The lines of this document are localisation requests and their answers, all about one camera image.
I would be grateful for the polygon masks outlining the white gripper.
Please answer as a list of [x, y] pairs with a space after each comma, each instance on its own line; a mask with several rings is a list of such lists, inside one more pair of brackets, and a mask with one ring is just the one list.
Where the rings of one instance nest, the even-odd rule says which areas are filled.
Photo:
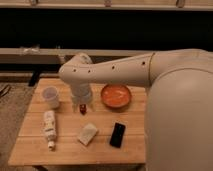
[[87, 104], [89, 111], [92, 110], [92, 89], [89, 84], [73, 84], [70, 86], [73, 112], [77, 111], [77, 105]]

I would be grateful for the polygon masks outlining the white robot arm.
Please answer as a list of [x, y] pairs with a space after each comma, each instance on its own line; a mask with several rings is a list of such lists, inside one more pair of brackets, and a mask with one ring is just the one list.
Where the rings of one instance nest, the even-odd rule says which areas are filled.
[[146, 87], [146, 170], [213, 171], [213, 52], [160, 51], [97, 64], [80, 53], [59, 77], [77, 102], [91, 96], [92, 83]]

